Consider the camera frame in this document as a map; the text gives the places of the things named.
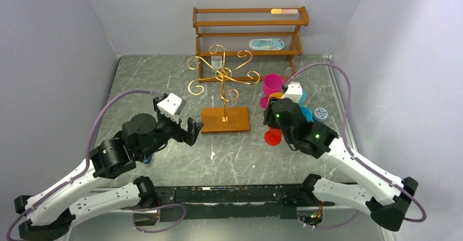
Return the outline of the blue wine glass back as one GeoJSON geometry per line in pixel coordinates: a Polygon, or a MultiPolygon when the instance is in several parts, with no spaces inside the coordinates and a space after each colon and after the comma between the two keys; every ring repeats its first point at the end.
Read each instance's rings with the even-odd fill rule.
{"type": "Polygon", "coordinates": [[[309,108],[301,106],[300,109],[304,117],[306,118],[307,122],[312,122],[313,115],[312,115],[312,112],[309,110],[309,108]]]}

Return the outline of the blue wine glass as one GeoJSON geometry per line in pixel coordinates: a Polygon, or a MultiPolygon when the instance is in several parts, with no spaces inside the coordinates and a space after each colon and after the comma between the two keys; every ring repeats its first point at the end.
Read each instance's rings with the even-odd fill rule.
{"type": "Polygon", "coordinates": [[[312,115],[312,112],[309,110],[309,108],[301,106],[300,109],[304,117],[306,118],[307,122],[312,122],[313,115],[312,115]]]}
{"type": "Polygon", "coordinates": [[[300,106],[303,106],[305,100],[306,100],[306,92],[303,90],[303,91],[302,91],[302,95],[301,95],[301,97],[300,97],[300,99],[299,99],[299,101],[298,101],[298,104],[299,104],[300,106]]]}

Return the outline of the red wine glass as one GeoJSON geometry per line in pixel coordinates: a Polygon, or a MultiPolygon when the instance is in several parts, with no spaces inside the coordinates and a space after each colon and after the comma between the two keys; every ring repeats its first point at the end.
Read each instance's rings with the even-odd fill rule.
{"type": "Polygon", "coordinates": [[[277,146],[282,140],[282,132],[278,128],[268,127],[264,134],[264,140],[268,145],[277,146]]]}

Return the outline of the magenta wine glass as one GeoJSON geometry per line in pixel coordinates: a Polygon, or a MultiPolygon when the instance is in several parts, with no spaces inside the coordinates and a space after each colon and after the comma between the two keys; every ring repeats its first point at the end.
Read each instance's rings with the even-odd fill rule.
{"type": "Polygon", "coordinates": [[[268,105],[269,96],[275,92],[282,90],[283,79],[278,74],[268,74],[263,79],[263,92],[264,97],[260,99],[259,105],[266,109],[268,105]]]}

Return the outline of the clear wine glass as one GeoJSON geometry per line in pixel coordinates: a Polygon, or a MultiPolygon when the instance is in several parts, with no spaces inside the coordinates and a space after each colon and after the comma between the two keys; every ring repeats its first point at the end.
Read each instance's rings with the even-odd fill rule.
{"type": "Polygon", "coordinates": [[[298,69],[295,67],[288,67],[285,70],[284,76],[283,76],[283,82],[286,83],[295,73],[297,73],[298,69]]]}

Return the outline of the gold wire glass rack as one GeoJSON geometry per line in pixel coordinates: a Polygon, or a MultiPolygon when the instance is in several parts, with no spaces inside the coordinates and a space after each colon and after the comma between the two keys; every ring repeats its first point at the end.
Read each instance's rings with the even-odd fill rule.
{"type": "Polygon", "coordinates": [[[188,84],[188,92],[192,95],[198,96],[205,91],[202,83],[217,81],[220,83],[219,95],[223,105],[219,107],[203,108],[201,110],[201,122],[204,123],[201,132],[203,134],[216,134],[216,133],[236,133],[250,131],[250,121],[248,109],[246,107],[228,107],[227,104],[235,102],[239,97],[239,91],[236,89],[227,90],[227,83],[240,83],[244,85],[253,85],[261,81],[261,75],[250,70],[247,72],[247,77],[238,78],[233,74],[238,69],[250,63],[253,55],[248,50],[241,50],[237,52],[237,57],[246,58],[247,60],[241,65],[230,69],[225,66],[226,49],[225,47],[215,44],[209,47],[208,52],[212,56],[220,55],[222,59],[222,67],[214,69],[213,66],[201,56],[193,56],[187,61],[187,66],[191,70],[200,70],[203,63],[209,68],[214,69],[212,77],[203,78],[198,77],[193,79],[188,84]]]}

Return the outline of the yellow wine glass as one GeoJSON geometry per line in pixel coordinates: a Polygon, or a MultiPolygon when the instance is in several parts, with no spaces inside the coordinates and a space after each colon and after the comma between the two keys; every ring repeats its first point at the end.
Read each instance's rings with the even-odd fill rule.
{"type": "Polygon", "coordinates": [[[281,99],[284,94],[281,92],[274,92],[268,96],[267,102],[269,103],[273,98],[281,99]]]}

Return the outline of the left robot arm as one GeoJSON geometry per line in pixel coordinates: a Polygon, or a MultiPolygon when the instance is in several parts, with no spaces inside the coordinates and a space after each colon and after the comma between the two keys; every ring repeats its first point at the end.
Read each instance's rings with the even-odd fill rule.
{"type": "Polygon", "coordinates": [[[80,223],[117,209],[160,211],[175,207],[163,204],[149,177],[96,195],[90,192],[136,168],[164,149],[169,140],[192,146],[203,127],[187,120],[182,128],[179,117],[186,102],[170,93],[153,93],[154,114],[141,113],[122,125],[112,138],[95,148],[88,145],[84,160],[47,190],[21,195],[14,201],[18,218],[12,223],[21,240],[56,240],[80,223]]]}

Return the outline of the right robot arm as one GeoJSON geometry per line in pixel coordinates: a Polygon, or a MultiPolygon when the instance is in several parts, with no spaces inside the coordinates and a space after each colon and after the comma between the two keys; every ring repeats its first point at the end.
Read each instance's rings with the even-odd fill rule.
{"type": "Polygon", "coordinates": [[[270,99],[264,124],[279,130],[291,150],[328,163],[356,182],[347,185],[310,174],[300,185],[303,203],[338,203],[369,215],[387,230],[397,232],[401,228],[418,188],[415,179],[400,178],[378,167],[329,126],[308,122],[301,107],[289,98],[270,99]]]}

